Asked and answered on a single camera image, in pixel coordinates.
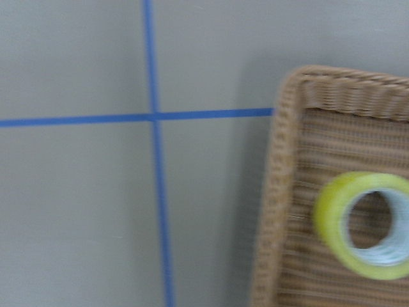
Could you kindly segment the yellow tape roll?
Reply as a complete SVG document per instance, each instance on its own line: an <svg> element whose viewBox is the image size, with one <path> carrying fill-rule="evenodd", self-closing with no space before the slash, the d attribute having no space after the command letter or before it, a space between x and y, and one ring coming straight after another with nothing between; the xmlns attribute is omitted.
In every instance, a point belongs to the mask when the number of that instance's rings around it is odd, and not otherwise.
<svg viewBox="0 0 409 307"><path fill-rule="evenodd" d="M354 206L368 194L380 193L392 221L386 237L369 248L354 245L348 229ZM388 173L351 171L325 185L313 208L314 229L333 255L349 270L369 279L408 276L408 180Z"/></svg>

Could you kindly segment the brown wicker basket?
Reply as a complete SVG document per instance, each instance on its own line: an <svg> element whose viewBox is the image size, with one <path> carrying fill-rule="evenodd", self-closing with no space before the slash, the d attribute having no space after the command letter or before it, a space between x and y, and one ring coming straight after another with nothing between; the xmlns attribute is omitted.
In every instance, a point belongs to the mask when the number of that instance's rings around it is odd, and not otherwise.
<svg viewBox="0 0 409 307"><path fill-rule="evenodd" d="M408 79L306 66L282 84L251 306L408 305Z"/></svg>

